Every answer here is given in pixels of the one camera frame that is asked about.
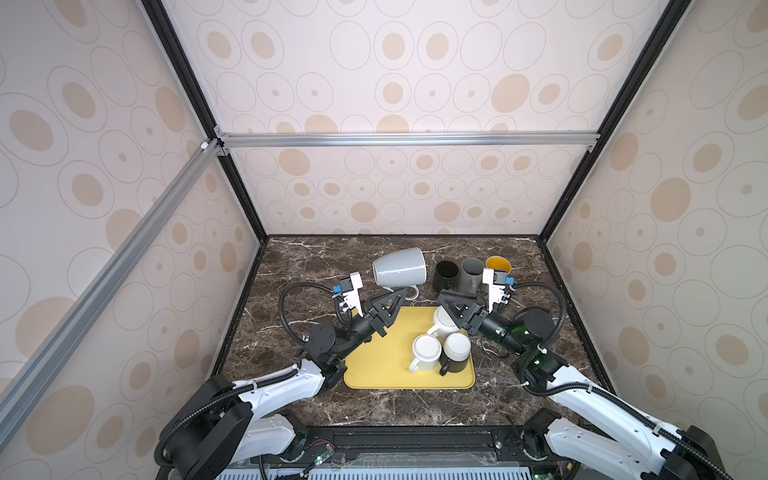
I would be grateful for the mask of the blue butterfly mug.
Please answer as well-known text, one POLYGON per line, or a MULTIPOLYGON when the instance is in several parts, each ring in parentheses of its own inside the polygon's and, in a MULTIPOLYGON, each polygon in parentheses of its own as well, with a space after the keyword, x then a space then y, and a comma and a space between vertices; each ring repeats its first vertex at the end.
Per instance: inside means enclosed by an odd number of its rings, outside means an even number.
POLYGON ((511 274, 511 263, 504 257, 491 256, 486 259, 485 266, 495 271, 503 271, 507 276, 511 274))

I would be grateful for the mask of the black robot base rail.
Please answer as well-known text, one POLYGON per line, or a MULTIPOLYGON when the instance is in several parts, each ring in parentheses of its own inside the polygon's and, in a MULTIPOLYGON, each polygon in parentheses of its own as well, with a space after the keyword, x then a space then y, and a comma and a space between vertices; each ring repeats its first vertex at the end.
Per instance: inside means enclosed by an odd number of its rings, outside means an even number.
POLYGON ((307 431, 306 442, 296 454, 263 455, 263 470, 305 468, 321 454, 332 455, 326 466, 387 464, 405 467, 418 462, 428 467, 448 467, 461 462, 480 466, 520 466, 533 479, 574 479, 580 464, 551 454, 533 460, 523 451, 520 431, 506 426, 332 426, 307 431))

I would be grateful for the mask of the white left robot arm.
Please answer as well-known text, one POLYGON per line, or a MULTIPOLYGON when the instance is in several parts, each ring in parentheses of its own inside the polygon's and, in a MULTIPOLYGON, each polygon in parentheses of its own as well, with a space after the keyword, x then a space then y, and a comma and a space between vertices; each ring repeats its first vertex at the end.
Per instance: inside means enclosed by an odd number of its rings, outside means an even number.
POLYGON ((288 451, 297 430, 280 409, 331 389, 346 358, 394 325, 406 295, 400 288, 364 302, 340 326, 314 325, 288 368, 237 382, 208 378, 161 431, 155 463, 185 479, 213 479, 233 462, 288 451))

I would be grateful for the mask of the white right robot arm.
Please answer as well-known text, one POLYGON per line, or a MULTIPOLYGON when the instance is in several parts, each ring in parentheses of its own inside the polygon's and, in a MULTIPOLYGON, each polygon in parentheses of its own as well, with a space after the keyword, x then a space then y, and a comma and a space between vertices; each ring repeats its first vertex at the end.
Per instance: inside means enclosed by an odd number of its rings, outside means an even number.
POLYGON ((568 458, 612 479, 726 479, 719 451, 698 427, 657 419, 589 380, 551 348, 563 316, 533 306, 512 319, 471 294, 443 290, 440 305, 454 324, 516 355, 513 367, 532 396, 548 398, 592 424, 580 427, 549 410, 537 412, 521 435, 526 455, 568 458))

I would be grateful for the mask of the tall grey mug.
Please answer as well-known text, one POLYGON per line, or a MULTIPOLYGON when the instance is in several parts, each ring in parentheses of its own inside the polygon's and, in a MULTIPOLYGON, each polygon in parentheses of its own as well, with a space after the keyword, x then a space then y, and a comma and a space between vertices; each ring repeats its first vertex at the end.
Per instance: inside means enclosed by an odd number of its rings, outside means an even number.
POLYGON ((465 258, 460 264, 458 290, 476 294, 482 283, 485 264, 477 258, 465 258))

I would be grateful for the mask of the small grey mug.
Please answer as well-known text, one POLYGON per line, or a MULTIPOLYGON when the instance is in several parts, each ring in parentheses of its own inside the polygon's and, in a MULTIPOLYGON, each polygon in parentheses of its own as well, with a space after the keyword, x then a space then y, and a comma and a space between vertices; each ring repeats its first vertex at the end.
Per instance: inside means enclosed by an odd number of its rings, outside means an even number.
POLYGON ((419 248, 409 248, 384 255, 372 264, 373 276, 379 287, 394 291, 405 288, 414 290, 406 297, 407 301, 416 300, 419 287, 427 280, 427 267, 423 252, 419 248))

